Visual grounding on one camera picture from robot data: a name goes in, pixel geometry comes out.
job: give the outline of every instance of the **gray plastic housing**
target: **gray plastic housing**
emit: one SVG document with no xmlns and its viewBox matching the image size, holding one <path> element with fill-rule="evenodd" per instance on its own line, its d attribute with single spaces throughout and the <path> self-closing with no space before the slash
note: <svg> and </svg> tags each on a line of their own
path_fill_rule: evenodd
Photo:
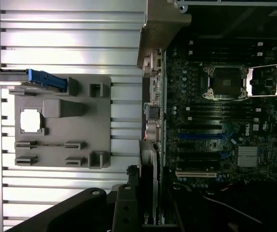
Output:
<svg viewBox="0 0 277 232">
<path fill-rule="evenodd" d="M 97 169 L 110 165 L 110 77 L 84 74 L 71 77 L 72 82 L 78 83 L 76 96 L 15 95 L 16 165 Z M 101 83 L 96 95 L 90 94 L 90 84 L 94 83 Z M 38 132 L 21 131 L 20 114 L 25 109 L 40 112 Z M 101 155 L 90 156 L 94 151 L 101 151 Z M 36 159 L 30 161 L 22 157 Z"/>
</svg>

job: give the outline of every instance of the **slotted aluminum panel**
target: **slotted aluminum panel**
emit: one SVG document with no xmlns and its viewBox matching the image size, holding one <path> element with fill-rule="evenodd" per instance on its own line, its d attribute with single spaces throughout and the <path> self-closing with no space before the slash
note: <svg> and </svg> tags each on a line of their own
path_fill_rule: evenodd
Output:
<svg viewBox="0 0 277 232">
<path fill-rule="evenodd" d="M 89 187 L 107 192 L 138 164 L 146 0 L 0 0 L 0 67 L 111 77 L 111 166 L 15 166 L 14 97 L 0 89 L 0 231 Z"/>
</svg>

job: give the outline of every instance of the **cpu socket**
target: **cpu socket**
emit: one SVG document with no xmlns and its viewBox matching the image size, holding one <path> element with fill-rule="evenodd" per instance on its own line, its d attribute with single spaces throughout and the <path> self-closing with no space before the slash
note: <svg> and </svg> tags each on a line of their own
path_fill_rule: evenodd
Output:
<svg viewBox="0 0 277 232">
<path fill-rule="evenodd" d="M 243 100 L 247 98 L 246 76 L 243 65 L 208 65 L 203 67 L 208 74 L 208 90 L 203 97 L 209 100 Z"/>
</svg>

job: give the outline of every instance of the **cable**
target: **cable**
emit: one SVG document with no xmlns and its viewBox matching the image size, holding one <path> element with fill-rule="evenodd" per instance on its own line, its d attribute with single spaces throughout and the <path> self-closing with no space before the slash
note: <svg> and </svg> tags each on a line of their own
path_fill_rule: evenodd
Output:
<svg viewBox="0 0 277 232">
<path fill-rule="evenodd" d="M 206 197 L 206 196 L 203 196 L 203 197 L 204 197 L 205 199 L 211 201 L 211 202 L 215 202 L 215 203 L 221 204 L 221 205 L 223 205 L 223 206 L 225 206 L 225 207 L 228 207 L 228 208 L 230 208 L 230 209 L 232 209 L 232 210 L 234 210 L 234 211 L 236 211 L 236 212 L 238 212 L 238 213 L 240 213 L 240 214 L 242 214 L 242 215 L 248 217 L 249 219 L 251 219 L 251 220 L 253 220 L 253 221 L 256 221 L 256 222 L 262 224 L 262 225 L 264 224 L 264 223 L 262 223 L 260 220 L 257 220 L 256 218 L 254 218 L 254 217 L 252 217 L 252 216 L 250 216 L 250 215 L 248 215 L 248 214 L 245 214 L 244 212 L 241 212 L 240 210 L 235 209 L 235 208 L 229 206 L 229 205 L 226 204 L 226 203 L 219 202 L 219 201 L 217 201 L 217 200 L 211 199 L 211 198 Z"/>
</svg>

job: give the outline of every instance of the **motherboard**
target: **motherboard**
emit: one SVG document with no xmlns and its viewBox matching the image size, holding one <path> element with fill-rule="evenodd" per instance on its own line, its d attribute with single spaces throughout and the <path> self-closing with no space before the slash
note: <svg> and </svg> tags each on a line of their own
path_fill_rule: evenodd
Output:
<svg viewBox="0 0 277 232">
<path fill-rule="evenodd" d="M 277 182 L 277 41 L 179 34 L 165 58 L 171 180 Z"/>
</svg>

